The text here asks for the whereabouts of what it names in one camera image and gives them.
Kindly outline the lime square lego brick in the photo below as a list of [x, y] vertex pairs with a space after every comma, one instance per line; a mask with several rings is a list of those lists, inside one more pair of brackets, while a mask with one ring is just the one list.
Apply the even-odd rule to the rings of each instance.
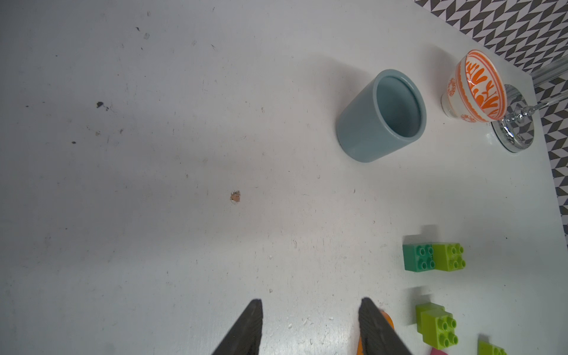
[[416, 306], [417, 331], [423, 342], [444, 350], [459, 343], [456, 335], [457, 322], [445, 307], [436, 303], [423, 303]]
[[435, 269], [444, 272], [455, 272], [466, 266], [463, 257], [464, 248], [459, 243], [435, 243], [433, 247], [433, 261]]
[[498, 346], [487, 343], [483, 340], [478, 341], [478, 355], [507, 355], [507, 352]]

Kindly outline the pink square lego brick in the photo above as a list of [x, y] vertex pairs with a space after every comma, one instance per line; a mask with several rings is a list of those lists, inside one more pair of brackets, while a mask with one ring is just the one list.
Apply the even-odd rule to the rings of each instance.
[[432, 348], [430, 351], [430, 355], [447, 355], [447, 354], [439, 349]]

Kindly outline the dark green long lego brick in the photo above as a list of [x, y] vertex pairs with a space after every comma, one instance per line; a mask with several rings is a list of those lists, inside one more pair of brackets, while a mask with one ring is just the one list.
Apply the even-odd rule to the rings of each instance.
[[432, 244], [405, 244], [402, 251], [406, 271], [418, 273], [436, 268]]

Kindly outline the orange long lego brick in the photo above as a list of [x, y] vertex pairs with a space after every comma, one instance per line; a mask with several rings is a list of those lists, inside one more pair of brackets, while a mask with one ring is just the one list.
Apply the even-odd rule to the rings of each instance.
[[[383, 317], [385, 318], [385, 320], [387, 321], [387, 323], [390, 325], [390, 327], [392, 329], [394, 329], [394, 324], [392, 319], [390, 318], [390, 316], [384, 312], [382, 309], [380, 309], [380, 313], [381, 315], [383, 315]], [[356, 351], [356, 355], [364, 355], [364, 351], [363, 351], [363, 345], [362, 345], [362, 337], [359, 338], [359, 342], [358, 342], [358, 346], [357, 346], [357, 351]]]

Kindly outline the chrome glass holder stand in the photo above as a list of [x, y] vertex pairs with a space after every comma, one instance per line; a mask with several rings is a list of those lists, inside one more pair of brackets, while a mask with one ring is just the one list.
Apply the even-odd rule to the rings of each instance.
[[[536, 84], [543, 84], [550, 79], [559, 78], [567, 73], [567, 57], [563, 57], [545, 67], [541, 67], [531, 76]], [[554, 104], [567, 100], [567, 90], [543, 99], [530, 106], [521, 92], [511, 84], [505, 85], [508, 107], [501, 121], [493, 121], [491, 126], [501, 143], [509, 152], [519, 153], [530, 147], [534, 140], [533, 115], [540, 109], [547, 109]]]

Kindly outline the orange patterned small bowl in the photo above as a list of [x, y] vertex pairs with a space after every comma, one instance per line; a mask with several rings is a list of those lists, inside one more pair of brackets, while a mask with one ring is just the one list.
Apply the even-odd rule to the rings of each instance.
[[469, 51], [451, 73], [441, 96], [445, 115], [468, 123], [500, 121], [507, 112], [504, 82], [489, 57]]

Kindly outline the teal ceramic cup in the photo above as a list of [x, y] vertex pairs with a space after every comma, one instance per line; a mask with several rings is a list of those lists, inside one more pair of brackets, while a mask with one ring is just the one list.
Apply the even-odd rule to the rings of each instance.
[[371, 163], [417, 141], [426, 122], [414, 82], [398, 70], [383, 70], [341, 112], [336, 133], [349, 157]]

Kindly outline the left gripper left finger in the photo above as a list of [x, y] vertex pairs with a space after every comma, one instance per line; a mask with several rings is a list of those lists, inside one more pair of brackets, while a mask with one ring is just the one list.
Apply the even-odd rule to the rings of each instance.
[[263, 303], [261, 299], [253, 299], [212, 354], [258, 355], [262, 327]]

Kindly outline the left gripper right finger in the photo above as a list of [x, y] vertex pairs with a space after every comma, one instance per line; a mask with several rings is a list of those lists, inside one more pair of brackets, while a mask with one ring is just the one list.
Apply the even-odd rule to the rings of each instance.
[[381, 315], [380, 309], [368, 297], [362, 298], [358, 320], [365, 354], [411, 355], [396, 331]]

